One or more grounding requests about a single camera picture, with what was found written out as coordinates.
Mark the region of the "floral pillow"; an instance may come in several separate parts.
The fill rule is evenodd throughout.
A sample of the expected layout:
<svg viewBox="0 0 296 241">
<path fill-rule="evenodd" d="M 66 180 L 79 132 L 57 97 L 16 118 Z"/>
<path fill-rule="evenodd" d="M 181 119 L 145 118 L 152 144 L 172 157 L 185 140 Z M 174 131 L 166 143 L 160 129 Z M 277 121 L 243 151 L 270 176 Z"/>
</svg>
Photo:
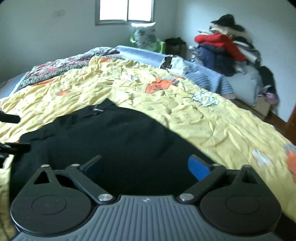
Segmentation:
<svg viewBox="0 0 296 241">
<path fill-rule="evenodd" d="M 133 34 L 131 43 L 133 47 L 149 51 L 159 51 L 159 42 L 156 36 L 156 22 L 153 23 L 132 23 Z"/>
</svg>

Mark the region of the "black pants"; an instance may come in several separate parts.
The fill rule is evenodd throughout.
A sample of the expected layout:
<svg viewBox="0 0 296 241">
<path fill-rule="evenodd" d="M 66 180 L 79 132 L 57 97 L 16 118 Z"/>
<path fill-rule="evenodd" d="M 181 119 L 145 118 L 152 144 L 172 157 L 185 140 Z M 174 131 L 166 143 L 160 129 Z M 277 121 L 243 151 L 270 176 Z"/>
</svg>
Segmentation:
<svg viewBox="0 0 296 241">
<path fill-rule="evenodd" d="M 188 159 L 211 159 L 148 115 L 121 108 L 106 99 L 60 116 L 26 133 L 21 143 L 31 151 L 11 165 L 10 200 L 43 164 L 63 170 L 100 160 L 86 176 L 108 193 L 118 195 L 178 195 L 196 183 Z"/>
</svg>

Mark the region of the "yellow floral quilt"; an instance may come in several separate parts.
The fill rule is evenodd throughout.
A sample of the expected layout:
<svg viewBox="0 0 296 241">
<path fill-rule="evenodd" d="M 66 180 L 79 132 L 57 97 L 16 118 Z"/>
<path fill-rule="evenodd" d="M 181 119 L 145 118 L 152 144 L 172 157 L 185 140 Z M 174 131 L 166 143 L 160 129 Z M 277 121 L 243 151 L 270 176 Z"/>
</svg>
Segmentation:
<svg viewBox="0 0 296 241">
<path fill-rule="evenodd" d="M 284 240 L 295 240 L 289 140 L 250 111 L 186 78 L 131 60 L 95 56 L 88 66 L 2 98 L 1 110 L 19 115 L 31 111 L 30 132 L 105 99 L 147 114 L 219 164 L 228 168 L 252 165 L 283 208 L 279 234 Z"/>
</svg>

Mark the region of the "black white small cloth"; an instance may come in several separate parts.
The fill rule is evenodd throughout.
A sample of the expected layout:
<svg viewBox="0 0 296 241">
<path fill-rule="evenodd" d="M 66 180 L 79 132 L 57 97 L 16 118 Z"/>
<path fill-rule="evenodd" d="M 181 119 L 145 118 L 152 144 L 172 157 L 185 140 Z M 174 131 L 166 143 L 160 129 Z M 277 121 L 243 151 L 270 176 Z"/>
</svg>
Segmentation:
<svg viewBox="0 0 296 241">
<path fill-rule="evenodd" d="M 186 65 L 184 59 L 177 55 L 167 55 L 164 57 L 161 69 L 165 69 L 171 74 L 183 76 L 189 72 L 189 66 Z"/>
</svg>

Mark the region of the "blue striped blanket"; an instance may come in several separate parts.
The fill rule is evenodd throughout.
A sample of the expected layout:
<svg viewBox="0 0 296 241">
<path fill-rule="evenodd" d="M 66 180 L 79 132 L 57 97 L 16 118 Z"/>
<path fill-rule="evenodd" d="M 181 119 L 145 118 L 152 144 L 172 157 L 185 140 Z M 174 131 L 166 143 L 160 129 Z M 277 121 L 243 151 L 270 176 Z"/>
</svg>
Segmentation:
<svg viewBox="0 0 296 241">
<path fill-rule="evenodd" d="M 148 64 L 156 68 L 160 68 L 164 64 L 165 58 L 168 57 L 172 67 L 167 70 L 171 74 L 187 78 L 210 92 L 220 94 L 221 96 L 229 96 L 229 98 L 234 97 L 233 88 L 223 75 L 200 64 L 184 60 L 181 57 L 128 46 L 119 45 L 116 47 L 116 50 L 126 59 Z"/>
</svg>

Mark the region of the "grey garment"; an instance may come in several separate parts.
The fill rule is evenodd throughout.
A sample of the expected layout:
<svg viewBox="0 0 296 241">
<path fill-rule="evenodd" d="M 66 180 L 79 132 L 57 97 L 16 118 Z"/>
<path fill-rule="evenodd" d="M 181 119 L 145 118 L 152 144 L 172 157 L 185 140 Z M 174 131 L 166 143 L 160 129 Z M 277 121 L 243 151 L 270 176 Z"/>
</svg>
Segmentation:
<svg viewBox="0 0 296 241">
<path fill-rule="evenodd" d="M 256 106 L 257 96 L 263 89 L 263 83 L 259 71 L 252 65 L 245 67 L 245 73 L 238 72 L 225 79 L 231 85 L 237 99 L 249 106 Z"/>
</svg>

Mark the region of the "wooden door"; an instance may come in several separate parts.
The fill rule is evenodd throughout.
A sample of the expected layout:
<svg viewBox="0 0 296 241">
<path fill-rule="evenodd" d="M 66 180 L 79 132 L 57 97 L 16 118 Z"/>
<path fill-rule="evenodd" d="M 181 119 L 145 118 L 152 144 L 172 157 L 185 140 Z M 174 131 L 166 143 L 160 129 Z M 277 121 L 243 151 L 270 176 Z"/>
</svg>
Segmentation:
<svg viewBox="0 0 296 241">
<path fill-rule="evenodd" d="M 294 108 L 290 119 L 287 122 L 285 129 L 285 136 L 290 140 L 294 145 L 296 142 L 296 107 Z"/>
</svg>

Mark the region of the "black bag beside pile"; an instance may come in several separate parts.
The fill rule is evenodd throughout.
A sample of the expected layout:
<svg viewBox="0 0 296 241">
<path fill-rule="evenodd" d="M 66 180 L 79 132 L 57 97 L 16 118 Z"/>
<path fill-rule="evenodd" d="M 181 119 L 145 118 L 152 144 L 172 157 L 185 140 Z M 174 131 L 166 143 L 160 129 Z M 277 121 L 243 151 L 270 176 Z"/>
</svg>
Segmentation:
<svg viewBox="0 0 296 241">
<path fill-rule="evenodd" d="M 259 68 L 259 74 L 266 92 L 276 94 L 274 75 L 266 66 Z"/>
</svg>

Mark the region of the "green plastic chair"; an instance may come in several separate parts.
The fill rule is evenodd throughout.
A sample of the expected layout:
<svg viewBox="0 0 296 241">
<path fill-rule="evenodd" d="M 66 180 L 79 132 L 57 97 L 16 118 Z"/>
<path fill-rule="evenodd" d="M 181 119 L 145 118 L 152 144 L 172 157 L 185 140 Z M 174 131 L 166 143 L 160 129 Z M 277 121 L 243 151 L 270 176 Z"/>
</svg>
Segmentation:
<svg viewBox="0 0 296 241">
<path fill-rule="evenodd" d="M 137 42 L 134 39 L 134 35 L 131 35 L 130 42 L 131 42 L 132 47 L 137 48 Z M 153 48 L 146 47 L 146 50 L 154 51 L 154 52 L 158 52 L 158 53 L 163 54 L 165 52 L 165 42 L 163 42 L 163 41 L 161 41 L 160 39 L 157 38 L 157 42 L 154 45 L 154 47 Z"/>
</svg>

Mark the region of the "navy blue jacket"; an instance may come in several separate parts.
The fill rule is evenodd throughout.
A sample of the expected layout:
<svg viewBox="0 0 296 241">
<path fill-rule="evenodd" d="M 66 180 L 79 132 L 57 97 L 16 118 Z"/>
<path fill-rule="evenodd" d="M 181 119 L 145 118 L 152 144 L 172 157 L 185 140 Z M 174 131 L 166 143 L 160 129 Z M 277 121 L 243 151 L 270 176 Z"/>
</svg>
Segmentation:
<svg viewBox="0 0 296 241">
<path fill-rule="evenodd" d="M 199 44 L 198 49 L 200 59 L 206 67 L 227 77 L 236 74 L 235 60 L 226 50 L 209 44 Z"/>
</svg>

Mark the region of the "white beige clothes stack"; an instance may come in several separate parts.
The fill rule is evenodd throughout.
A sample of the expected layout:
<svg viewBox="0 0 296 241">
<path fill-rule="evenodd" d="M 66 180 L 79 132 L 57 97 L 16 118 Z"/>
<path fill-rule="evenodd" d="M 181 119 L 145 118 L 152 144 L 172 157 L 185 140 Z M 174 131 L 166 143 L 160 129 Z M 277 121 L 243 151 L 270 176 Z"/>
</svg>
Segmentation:
<svg viewBox="0 0 296 241">
<path fill-rule="evenodd" d="M 232 42 L 238 47 L 240 52 L 246 57 L 246 61 L 248 63 L 253 64 L 256 68 L 260 67 L 261 54 L 253 46 L 252 40 L 247 32 L 240 32 L 229 27 L 222 27 L 212 23 L 210 23 L 208 32 L 200 31 L 200 35 L 214 34 L 223 34 L 229 37 Z"/>
</svg>

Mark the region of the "window with grey frame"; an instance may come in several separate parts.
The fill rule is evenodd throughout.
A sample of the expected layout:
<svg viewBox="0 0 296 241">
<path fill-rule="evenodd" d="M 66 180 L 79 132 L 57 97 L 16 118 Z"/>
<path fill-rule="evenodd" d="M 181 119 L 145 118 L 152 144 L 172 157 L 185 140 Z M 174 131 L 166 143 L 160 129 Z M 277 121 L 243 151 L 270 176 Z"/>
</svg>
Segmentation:
<svg viewBox="0 0 296 241">
<path fill-rule="evenodd" d="M 95 25 L 151 23 L 154 3 L 153 0 L 95 1 Z"/>
</svg>

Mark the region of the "black bag by wall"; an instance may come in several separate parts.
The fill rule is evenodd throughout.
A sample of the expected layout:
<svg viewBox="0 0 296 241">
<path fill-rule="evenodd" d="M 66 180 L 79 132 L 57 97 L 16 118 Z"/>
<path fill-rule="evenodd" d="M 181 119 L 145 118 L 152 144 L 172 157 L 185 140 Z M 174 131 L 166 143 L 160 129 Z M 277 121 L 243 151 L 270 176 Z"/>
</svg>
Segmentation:
<svg viewBox="0 0 296 241">
<path fill-rule="evenodd" d="M 165 54 L 186 58 L 187 44 L 180 37 L 165 39 Z"/>
</svg>

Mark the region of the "red jacket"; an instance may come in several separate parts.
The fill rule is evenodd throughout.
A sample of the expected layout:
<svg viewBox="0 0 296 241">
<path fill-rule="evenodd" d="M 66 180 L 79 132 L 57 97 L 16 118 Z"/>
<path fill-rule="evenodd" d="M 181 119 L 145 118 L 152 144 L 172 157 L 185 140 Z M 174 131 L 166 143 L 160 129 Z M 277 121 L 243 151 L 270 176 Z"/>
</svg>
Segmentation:
<svg viewBox="0 0 296 241">
<path fill-rule="evenodd" d="M 214 35 L 197 35 L 194 40 L 198 44 L 208 44 L 220 49 L 226 50 L 232 55 L 234 60 L 239 62 L 245 62 L 246 57 L 240 52 L 238 47 L 232 42 L 232 40 L 223 34 Z"/>
</svg>

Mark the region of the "black hat on pile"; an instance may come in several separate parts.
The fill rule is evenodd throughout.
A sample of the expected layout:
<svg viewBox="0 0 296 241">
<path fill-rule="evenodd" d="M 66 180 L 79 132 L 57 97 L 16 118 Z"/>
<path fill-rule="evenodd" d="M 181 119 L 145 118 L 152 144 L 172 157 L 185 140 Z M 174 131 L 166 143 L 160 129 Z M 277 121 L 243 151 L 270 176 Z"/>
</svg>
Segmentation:
<svg viewBox="0 0 296 241">
<path fill-rule="evenodd" d="M 214 20 L 211 23 L 222 26 L 222 27 L 229 27 L 240 32 L 245 31 L 244 27 L 236 24 L 234 16 L 231 14 L 223 15 L 218 20 Z"/>
</svg>

